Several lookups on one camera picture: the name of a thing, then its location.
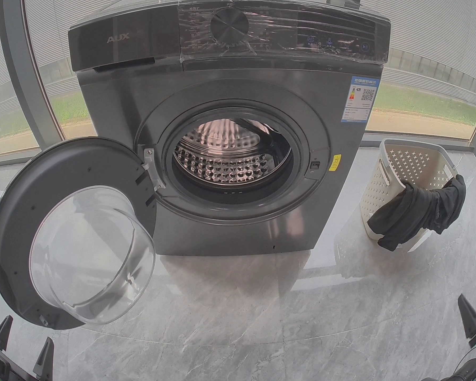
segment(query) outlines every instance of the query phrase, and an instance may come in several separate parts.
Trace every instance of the grass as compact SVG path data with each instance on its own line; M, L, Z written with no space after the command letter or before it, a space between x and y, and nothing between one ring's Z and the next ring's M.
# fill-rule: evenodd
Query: grass
M83 95L79 91L51 98L51 106L62 126L89 118ZM381 83L374 108L381 111L393 110L436 116L468 125L476 123L476 106L412 87L386 83ZM23 112L16 110L0 114L0 137L19 134L28 129Z
M374 109L436 116L468 125L476 123L476 106L412 87L400 87L386 83L381 83L379 87Z
M51 106L62 126L90 117L81 92L51 98ZM0 137L12 136L28 131L28 123L22 111L0 113Z

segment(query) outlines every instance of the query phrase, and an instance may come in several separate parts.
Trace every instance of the door hinge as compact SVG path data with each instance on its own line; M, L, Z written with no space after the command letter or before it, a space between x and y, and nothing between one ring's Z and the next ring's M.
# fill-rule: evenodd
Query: door hinge
M160 174L158 173L157 165L155 164L154 149L146 148L144 155L145 163L143 164L143 168L150 175L150 179L153 182L154 191L157 192L158 188L164 189L166 185L162 181Z

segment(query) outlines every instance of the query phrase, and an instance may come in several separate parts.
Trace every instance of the gray tile floor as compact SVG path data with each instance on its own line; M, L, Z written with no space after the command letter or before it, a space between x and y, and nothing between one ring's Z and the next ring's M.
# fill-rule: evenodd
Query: gray tile floor
M377 156L360 149L314 250L160 256L118 321L51 331L13 314L7 353L32 370L50 336L54 381L448 377L469 349L458 295L476 307L476 159L450 154L468 186L460 218L406 253L375 245L361 222ZM0 195L16 172L0 168ZM0 297L0 321L7 314Z

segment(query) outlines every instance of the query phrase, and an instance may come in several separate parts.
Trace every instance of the plastic basket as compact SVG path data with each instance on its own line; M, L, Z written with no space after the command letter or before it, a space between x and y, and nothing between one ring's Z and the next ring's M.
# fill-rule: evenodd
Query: plastic basket
M373 240L379 240L383 235L374 233L367 221L406 188L401 179L428 190L442 188L458 174L446 150L436 144L385 139L379 151L376 167L360 201L363 224L368 237ZM431 230L420 229L416 236L401 246L407 251L414 251L431 233Z

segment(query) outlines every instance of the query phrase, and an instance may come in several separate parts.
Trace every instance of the washing machine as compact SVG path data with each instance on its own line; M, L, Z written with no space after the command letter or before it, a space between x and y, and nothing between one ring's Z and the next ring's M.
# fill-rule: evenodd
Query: washing machine
M43 151L3 194L6 302L42 326L104 323L155 252L312 249L389 38L350 0L120 0L83 19L70 58L98 136Z

